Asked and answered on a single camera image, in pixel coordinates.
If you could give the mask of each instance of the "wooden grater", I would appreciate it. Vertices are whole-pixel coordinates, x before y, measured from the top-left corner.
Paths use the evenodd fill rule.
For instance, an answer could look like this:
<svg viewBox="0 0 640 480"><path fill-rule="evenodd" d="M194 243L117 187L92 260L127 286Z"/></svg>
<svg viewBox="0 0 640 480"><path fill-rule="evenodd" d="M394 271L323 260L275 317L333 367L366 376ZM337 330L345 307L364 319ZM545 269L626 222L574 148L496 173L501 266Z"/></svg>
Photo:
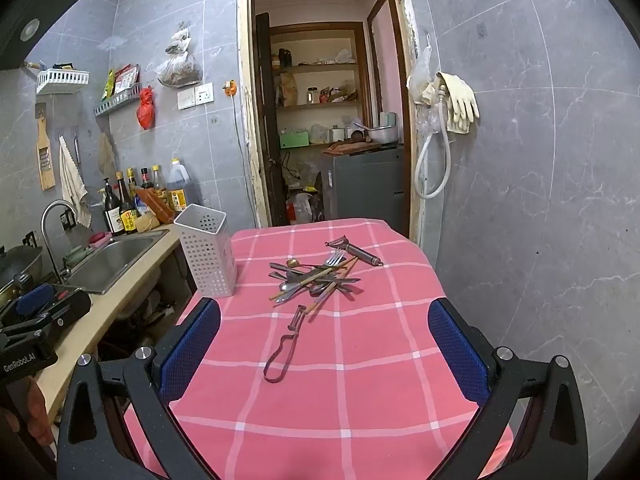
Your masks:
<svg viewBox="0 0 640 480"><path fill-rule="evenodd" d="M51 144L47 137L47 120L42 114L38 117L38 142L36 142L36 156L38 157L38 171L42 190L56 185L53 174L53 160L51 158Z"/></svg>

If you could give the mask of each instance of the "stainless steel sink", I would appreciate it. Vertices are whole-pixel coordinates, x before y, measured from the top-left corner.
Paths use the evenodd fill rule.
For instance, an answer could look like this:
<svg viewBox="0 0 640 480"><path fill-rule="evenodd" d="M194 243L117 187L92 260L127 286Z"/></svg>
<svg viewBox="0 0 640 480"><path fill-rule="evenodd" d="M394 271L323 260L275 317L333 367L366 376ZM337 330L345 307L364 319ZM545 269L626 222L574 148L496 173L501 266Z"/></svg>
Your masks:
<svg viewBox="0 0 640 480"><path fill-rule="evenodd" d="M92 294L106 294L119 277L168 232L162 229L112 238L73 269L67 284Z"/></svg>

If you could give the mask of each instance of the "kitchen counter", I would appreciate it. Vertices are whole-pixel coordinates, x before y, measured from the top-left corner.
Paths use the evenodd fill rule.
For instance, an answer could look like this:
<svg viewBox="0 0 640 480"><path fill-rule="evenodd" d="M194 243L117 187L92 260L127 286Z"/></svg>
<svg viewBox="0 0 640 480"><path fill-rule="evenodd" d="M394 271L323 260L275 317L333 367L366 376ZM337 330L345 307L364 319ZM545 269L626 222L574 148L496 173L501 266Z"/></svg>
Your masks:
<svg viewBox="0 0 640 480"><path fill-rule="evenodd" d="M143 254L106 294L90 294L91 310L71 327L55 347L58 362L36 376L38 386L44 394L49 421L53 421L65 399L78 357L95 349L98 341L152 270L179 245L176 227L160 227L167 228L169 232Z"/></svg>

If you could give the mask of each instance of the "white towel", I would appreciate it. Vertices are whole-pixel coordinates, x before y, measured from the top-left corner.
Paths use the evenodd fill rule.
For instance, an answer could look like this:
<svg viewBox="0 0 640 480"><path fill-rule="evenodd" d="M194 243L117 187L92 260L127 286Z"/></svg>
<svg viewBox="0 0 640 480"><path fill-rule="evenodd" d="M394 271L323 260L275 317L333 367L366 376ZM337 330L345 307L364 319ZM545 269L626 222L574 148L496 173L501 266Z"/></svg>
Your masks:
<svg viewBox="0 0 640 480"><path fill-rule="evenodd" d="M62 183L62 198L73 205L76 220L84 227L89 227L91 213L84 202L87 190L62 136L60 137L60 182Z"/></svg>

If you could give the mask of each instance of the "white hose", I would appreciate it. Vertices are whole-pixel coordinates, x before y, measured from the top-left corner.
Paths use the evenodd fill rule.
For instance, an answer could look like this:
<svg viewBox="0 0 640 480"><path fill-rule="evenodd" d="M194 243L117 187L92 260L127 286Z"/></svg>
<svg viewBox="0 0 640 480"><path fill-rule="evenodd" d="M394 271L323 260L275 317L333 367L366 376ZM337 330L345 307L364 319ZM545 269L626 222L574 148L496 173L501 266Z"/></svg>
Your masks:
<svg viewBox="0 0 640 480"><path fill-rule="evenodd" d="M444 187L447 185L447 181L449 180L449 174L451 173L451 148L449 146L449 136L447 135L447 123L444 120L444 103L441 101L438 103L438 116L440 118L440 131L442 132L443 142L444 142L444 153L445 153L445 169L444 169L444 178L442 182L437 187L435 191L432 191L429 194L424 194L420 189L420 168L422 167L422 162L424 160L424 155L427 153L427 148L429 147L429 143L431 142L431 137L433 134L429 134L424 141L424 146L420 151L420 156L418 157L418 162L415 165L415 173L414 173L414 189L418 196L427 200L429 198L434 198L438 196Z"/></svg>

